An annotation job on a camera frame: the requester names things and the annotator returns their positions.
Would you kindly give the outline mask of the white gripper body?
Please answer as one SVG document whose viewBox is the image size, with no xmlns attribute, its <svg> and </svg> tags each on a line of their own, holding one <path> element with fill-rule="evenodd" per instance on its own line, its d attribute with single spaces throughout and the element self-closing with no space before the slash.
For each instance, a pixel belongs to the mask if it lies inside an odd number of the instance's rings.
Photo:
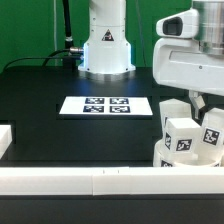
<svg viewBox="0 0 224 224">
<path fill-rule="evenodd" d="M 191 8 L 159 20 L 158 84 L 224 96 L 224 8 Z"/>
</svg>

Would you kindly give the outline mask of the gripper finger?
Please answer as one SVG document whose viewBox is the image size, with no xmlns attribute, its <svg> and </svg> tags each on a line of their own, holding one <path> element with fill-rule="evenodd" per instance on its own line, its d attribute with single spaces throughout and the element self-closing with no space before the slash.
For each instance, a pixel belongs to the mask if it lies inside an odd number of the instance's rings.
<svg viewBox="0 0 224 224">
<path fill-rule="evenodd" d="M 195 111 L 194 116 L 196 119 L 198 119 L 200 117 L 200 110 L 205 106 L 202 93 L 190 90 L 189 99 L 194 107 L 194 111 Z"/>
</svg>

